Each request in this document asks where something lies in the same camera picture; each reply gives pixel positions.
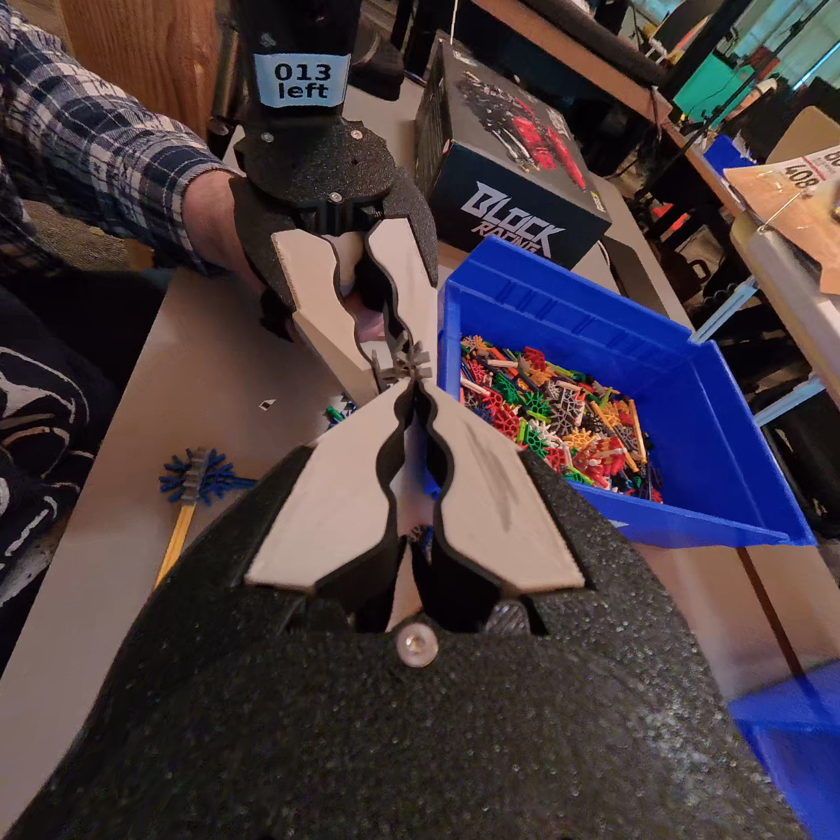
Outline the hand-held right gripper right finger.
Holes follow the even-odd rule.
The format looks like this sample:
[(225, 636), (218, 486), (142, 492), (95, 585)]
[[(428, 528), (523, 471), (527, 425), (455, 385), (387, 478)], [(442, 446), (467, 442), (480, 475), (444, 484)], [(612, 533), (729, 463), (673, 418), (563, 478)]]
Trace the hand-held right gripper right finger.
[(580, 589), (585, 577), (522, 460), (524, 451), (434, 384), (419, 384), (427, 471), (444, 555), (514, 595)]

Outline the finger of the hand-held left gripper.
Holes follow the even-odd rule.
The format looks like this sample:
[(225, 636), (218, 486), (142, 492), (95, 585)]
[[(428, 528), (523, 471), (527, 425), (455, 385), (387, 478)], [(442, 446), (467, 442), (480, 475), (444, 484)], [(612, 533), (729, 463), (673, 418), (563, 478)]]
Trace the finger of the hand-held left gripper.
[(356, 291), (342, 297), (339, 256), (327, 238), (292, 229), (274, 233), (271, 243), (292, 297), (296, 330), (354, 403), (373, 401), (380, 388), (361, 344), (384, 339), (383, 315), (365, 308)]
[(428, 354), (437, 369), (438, 293), (406, 218), (386, 218), (366, 235), (365, 252), (382, 294), (385, 329), (393, 352)]

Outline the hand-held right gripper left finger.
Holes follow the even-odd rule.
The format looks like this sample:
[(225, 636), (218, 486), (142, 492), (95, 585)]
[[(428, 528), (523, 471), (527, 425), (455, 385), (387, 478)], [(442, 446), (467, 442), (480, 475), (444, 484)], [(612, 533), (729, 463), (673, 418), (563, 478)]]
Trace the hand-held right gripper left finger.
[(324, 433), (245, 574), (307, 595), (380, 595), (400, 563), (391, 483), (414, 384), (403, 380)]

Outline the grey snowflake connector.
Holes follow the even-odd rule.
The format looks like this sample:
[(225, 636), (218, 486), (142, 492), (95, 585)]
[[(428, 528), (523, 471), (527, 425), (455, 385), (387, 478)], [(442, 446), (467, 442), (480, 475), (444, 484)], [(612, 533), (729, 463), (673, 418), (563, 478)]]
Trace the grey snowflake connector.
[(414, 342), (410, 332), (403, 330), (390, 348), (391, 361), (381, 364), (376, 349), (370, 353), (374, 382), (379, 392), (384, 392), (402, 380), (411, 382), (430, 380), (435, 369), (432, 354), (420, 341)]

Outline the blue parts bin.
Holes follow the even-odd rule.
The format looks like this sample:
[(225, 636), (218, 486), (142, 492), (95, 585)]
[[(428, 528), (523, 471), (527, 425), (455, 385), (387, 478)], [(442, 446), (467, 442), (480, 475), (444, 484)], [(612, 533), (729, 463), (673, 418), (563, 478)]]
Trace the blue parts bin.
[(666, 549), (815, 546), (716, 345), (498, 238), (438, 289), (439, 387), (459, 395), (459, 340), (530, 346), (632, 397), (664, 503), (571, 482), (626, 539)]

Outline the person's left forearm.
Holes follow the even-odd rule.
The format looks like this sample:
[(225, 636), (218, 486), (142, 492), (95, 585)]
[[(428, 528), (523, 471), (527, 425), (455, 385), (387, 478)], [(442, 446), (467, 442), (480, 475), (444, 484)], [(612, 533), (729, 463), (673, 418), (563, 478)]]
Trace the person's left forearm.
[(182, 219), (190, 182), (229, 170), (193, 131), (84, 68), (61, 41), (1, 3), (1, 272), (65, 266), (25, 201), (207, 273)]

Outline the person's left hand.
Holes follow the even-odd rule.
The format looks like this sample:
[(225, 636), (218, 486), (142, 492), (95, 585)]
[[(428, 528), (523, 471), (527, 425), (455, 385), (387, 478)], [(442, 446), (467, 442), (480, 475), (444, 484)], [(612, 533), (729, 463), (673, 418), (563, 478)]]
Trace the person's left hand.
[(235, 224), (234, 179), (225, 170), (205, 172), (193, 179), (183, 198), (183, 225), (202, 260), (236, 276), (259, 298), (264, 285), (249, 265)]

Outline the dark toy car set box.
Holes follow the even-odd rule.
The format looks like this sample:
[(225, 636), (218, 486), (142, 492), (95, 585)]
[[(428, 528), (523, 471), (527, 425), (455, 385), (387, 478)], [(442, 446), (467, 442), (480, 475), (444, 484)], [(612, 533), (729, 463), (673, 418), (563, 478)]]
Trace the dark toy car set box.
[(613, 223), (563, 116), (443, 36), (414, 150), (437, 237), (465, 252), (497, 237), (571, 269)]

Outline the pile of colourful construction pieces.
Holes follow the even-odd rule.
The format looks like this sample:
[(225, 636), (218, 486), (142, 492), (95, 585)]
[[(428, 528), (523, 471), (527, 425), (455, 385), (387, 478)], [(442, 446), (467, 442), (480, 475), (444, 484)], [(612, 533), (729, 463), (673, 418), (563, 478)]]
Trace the pile of colourful construction pieces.
[(635, 400), (592, 375), (464, 333), (459, 401), (520, 449), (582, 487), (664, 502), (655, 445)]

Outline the long yellow rod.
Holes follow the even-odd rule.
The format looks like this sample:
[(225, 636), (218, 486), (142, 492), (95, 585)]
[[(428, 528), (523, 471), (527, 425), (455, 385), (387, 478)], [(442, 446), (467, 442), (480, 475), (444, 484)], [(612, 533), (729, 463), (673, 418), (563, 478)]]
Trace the long yellow rod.
[(181, 505), (172, 535), (164, 553), (163, 561), (161, 562), (161, 567), (154, 582), (154, 589), (157, 589), (161, 585), (181, 557), (196, 510), (196, 504), (197, 502), (193, 501)]

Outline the wooden cabinet panel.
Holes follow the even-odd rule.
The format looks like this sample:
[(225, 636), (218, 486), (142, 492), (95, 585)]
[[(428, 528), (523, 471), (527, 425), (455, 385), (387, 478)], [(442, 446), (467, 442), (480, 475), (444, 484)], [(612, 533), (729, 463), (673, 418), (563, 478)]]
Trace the wooden cabinet panel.
[(207, 136), (218, 56), (215, 1), (62, 1), (79, 62)]

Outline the black flat pad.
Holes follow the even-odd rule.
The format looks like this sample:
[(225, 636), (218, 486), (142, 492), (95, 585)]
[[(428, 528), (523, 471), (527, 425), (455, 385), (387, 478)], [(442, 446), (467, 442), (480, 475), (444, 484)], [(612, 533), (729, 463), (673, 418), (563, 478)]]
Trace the black flat pad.
[(604, 255), (618, 292), (647, 309), (658, 311), (659, 299), (635, 249), (609, 235), (597, 243)]

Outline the empty blue bin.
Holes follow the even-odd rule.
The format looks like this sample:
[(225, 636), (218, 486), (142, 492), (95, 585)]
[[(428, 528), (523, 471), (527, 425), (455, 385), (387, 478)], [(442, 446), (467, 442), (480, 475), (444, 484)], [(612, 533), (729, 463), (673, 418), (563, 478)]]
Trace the empty blue bin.
[(719, 175), (723, 175), (727, 169), (758, 165), (740, 134), (734, 138), (725, 133), (717, 134), (702, 156)]
[(839, 663), (728, 705), (775, 787), (814, 839), (839, 838)]

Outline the teal container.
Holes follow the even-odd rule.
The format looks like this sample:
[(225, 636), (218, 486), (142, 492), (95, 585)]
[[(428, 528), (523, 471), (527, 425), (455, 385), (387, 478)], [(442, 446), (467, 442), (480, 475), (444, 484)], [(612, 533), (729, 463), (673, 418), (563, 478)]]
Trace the teal container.
[(749, 85), (754, 70), (737, 56), (713, 51), (674, 97), (674, 109), (689, 123), (701, 123), (730, 99), (742, 85)]

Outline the printed plastic parts bag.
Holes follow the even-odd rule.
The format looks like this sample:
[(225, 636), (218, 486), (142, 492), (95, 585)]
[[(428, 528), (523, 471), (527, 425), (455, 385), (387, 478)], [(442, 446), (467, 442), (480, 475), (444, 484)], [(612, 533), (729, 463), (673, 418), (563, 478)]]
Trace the printed plastic parts bag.
[(723, 178), (767, 229), (821, 268), (820, 289), (839, 294), (839, 147), (774, 164), (730, 167)]

